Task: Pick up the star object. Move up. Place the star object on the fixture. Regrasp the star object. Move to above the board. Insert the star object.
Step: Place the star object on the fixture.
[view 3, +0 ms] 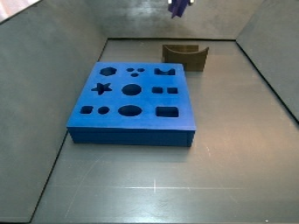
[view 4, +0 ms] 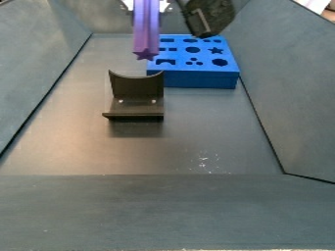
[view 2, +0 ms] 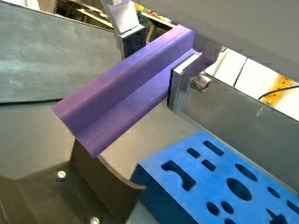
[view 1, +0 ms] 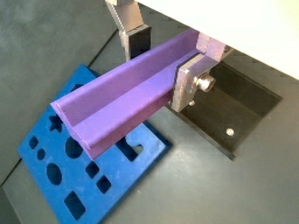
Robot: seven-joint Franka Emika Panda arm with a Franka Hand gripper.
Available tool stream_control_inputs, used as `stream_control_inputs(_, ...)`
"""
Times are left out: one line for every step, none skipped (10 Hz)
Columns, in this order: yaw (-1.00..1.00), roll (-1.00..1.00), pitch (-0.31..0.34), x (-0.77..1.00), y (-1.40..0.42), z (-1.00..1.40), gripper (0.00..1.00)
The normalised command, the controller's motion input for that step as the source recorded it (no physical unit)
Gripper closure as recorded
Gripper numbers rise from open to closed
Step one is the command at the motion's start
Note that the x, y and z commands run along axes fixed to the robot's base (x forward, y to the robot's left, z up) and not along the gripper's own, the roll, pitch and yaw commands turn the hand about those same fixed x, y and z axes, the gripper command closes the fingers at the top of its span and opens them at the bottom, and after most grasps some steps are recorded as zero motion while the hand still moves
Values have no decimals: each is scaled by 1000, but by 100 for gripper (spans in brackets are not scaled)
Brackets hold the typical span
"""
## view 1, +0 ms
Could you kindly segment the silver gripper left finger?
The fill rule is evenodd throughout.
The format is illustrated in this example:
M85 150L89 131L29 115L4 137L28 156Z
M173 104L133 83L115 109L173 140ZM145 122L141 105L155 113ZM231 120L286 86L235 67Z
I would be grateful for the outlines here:
M119 29L125 59L131 60L151 49L151 30L144 23L136 0L105 0L107 8Z

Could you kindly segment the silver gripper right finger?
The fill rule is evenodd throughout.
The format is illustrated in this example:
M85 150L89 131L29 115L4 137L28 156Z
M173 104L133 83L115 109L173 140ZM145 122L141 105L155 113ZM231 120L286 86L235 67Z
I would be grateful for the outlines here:
M180 112L191 103L195 92L208 92L215 84L215 78L209 76L209 70L217 65L217 61L197 53L177 66L171 107Z

